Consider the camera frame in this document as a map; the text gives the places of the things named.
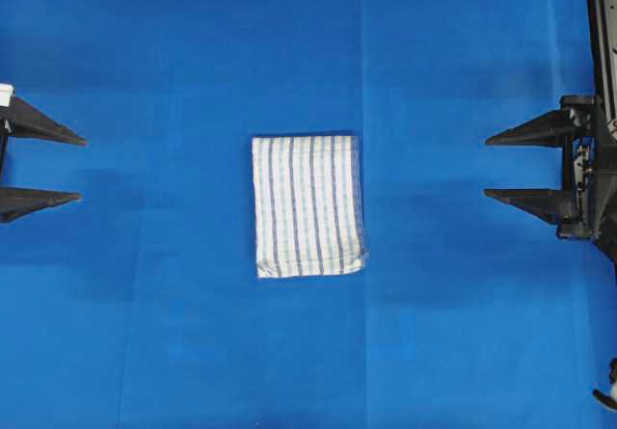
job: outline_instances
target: blue surface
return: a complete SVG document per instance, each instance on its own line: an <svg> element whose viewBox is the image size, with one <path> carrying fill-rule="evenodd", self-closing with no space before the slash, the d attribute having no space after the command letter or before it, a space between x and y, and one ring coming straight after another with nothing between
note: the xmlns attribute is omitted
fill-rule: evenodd
<svg viewBox="0 0 617 429"><path fill-rule="evenodd" d="M482 142L593 92L585 0L2 4L3 81L90 145L11 144L86 198L1 229L0 427L614 427L610 264L481 193L557 186ZM333 130L368 266L258 282L250 137Z"/></svg>

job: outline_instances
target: blue backdrop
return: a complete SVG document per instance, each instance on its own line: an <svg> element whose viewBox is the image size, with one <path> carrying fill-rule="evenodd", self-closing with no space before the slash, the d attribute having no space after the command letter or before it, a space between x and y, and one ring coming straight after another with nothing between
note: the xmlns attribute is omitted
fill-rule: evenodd
<svg viewBox="0 0 617 429"><path fill-rule="evenodd" d="M617 288L485 199L556 151L483 140L593 92L585 0L0 0L0 75L86 149L2 228L0 427L614 427ZM366 270L255 277L250 137L362 137Z"/></svg>

